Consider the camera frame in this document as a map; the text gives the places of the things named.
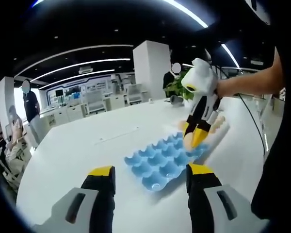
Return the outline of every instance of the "black ceiling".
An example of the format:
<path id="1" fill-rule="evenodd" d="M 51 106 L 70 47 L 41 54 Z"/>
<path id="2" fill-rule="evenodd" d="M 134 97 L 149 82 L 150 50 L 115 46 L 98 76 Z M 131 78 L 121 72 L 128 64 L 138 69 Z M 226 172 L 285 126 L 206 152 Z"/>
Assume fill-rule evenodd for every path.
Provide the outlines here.
<path id="1" fill-rule="evenodd" d="M 168 44 L 172 62 L 190 63 L 206 48 L 219 66 L 235 66 L 220 46 L 230 48 L 241 67 L 262 69 L 273 56 L 269 29 L 249 9 L 245 0 L 177 0 L 209 24 L 195 20 L 165 0 L 44 0 L 11 1 L 0 18 L 0 79 L 14 77 L 28 66 L 67 50 L 102 47 L 66 53 L 41 62 L 21 73 L 36 78 L 62 67 L 101 59 L 130 61 L 90 64 L 93 71 L 133 71 L 132 50 L 145 40 Z M 264 65 L 250 63 L 260 60 Z M 78 75 L 80 67 L 55 72 L 39 79 L 51 83 Z"/>

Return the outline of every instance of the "white table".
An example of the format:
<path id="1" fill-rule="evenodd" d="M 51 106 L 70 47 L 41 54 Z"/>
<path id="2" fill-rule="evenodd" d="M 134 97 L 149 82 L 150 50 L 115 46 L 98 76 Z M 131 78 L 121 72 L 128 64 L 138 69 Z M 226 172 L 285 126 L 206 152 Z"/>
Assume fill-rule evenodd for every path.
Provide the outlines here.
<path id="1" fill-rule="evenodd" d="M 262 174 L 263 149 L 250 114 L 240 99 L 224 98 L 230 129 L 206 161 L 223 184 L 249 200 Z M 259 125 L 253 104 L 249 104 Z M 164 197 L 149 193 L 124 163 L 149 143 L 170 134 L 170 124 L 186 119 L 188 109 L 162 100 L 105 112 L 53 128 L 35 151 L 23 175 L 17 208 L 30 225 L 42 224 L 51 208 L 95 167 L 113 165 L 115 233 L 191 232 L 185 183 Z"/>

